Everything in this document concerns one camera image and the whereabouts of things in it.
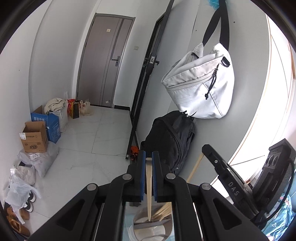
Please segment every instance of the blue cardboard box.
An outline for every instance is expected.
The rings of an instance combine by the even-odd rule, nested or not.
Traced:
[[[47,138],[51,142],[56,143],[61,137],[61,132],[59,129],[59,117],[54,114],[43,114],[43,106],[39,106],[31,113],[31,120],[45,121]]]

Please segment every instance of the black cable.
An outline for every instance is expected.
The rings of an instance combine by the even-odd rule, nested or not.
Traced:
[[[295,166],[294,166],[294,162],[293,162],[293,160],[292,159],[288,159],[288,161],[289,161],[289,163],[291,164],[291,179],[290,179],[290,182],[289,182],[289,186],[288,186],[288,188],[287,188],[287,191],[286,191],[286,194],[285,194],[285,196],[284,196],[284,198],[283,198],[283,200],[281,201],[281,203],[280,203],[280,205],[277,207],[277,209],[268,217],[268,218],[266,218],[265,220],[263,220],[263,221],[260,221],[260,222],[258,222],[258,223],[254,223],[255,225],[261,225],[261,224],[264,224],[264,223],[267,223],[269,220],[271,220],[273,217],[274,217],[274,215],[276,215],[277,213],[278,213],[278,211],[281,209],[281,207],[283,206],[283,204],[284,204],[284,202],[286,201],[286,199],[287,199],[287,196],[288,196],[288,194],[289,194],[289,192],[290,192],[290,189],[291,189],[291,186],[292,186],[292,183],[293,183],[293,179],[294,179],[294,171],[295,171]]]

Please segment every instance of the gray door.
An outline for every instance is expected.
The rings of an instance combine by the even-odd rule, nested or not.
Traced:
[[[111,107],[125,42],[132,20],[96,16],[80,69],[79,100]]]

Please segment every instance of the bamboo skewer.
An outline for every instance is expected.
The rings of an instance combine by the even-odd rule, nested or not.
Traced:
[[[151,199],[152,199],[152,161],[146,158],[146,182],[147,182],[147,209],[148,220],[151,220]]]
[[[198,166],[200,165],[200,162],[202,160],[202,158],[204,157],[204,154],[201,153],[200,156],[198,157],[196,164],[193,168],[193,170],[191,171],[189,177],[187,178],[186,182],[190,182],[191,178],[193,177],[196,169],[198,168]],[[156,220],[160,217],[159,221],[163,220],[165,217],[169,216],[172,213],[172,203],[171,202],[167,202],[166,204],[164,204],[153,216],[152,219]]]

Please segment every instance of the shoe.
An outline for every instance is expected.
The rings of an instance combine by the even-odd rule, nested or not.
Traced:
[[[30,202],[26,202],[23,208],[26,209],[28,212],[33,211],[33,205]]]
[[[26,237],[30,237],[30,231],[24,225],[21,225],[18,221],[9,216],[6,216],[6,218],[14,231]]]
[[[8,214],[9,217],[11,217],[12,219],[17,219],[17,216],[13,212],[12,207],[8,207],[6,209],[6,211],[7,211],[7,214]],[[29,220],[30,219],[30,213],[24,208],[20,209],[20,215],[21,215],[22,219],[24,219],[24,220]]]
[[[30,191],[30,196],[28,198],[28,201],[35,202],[35,200],[36,200],[36,196],[34,195],[34,193],[32,191]]]

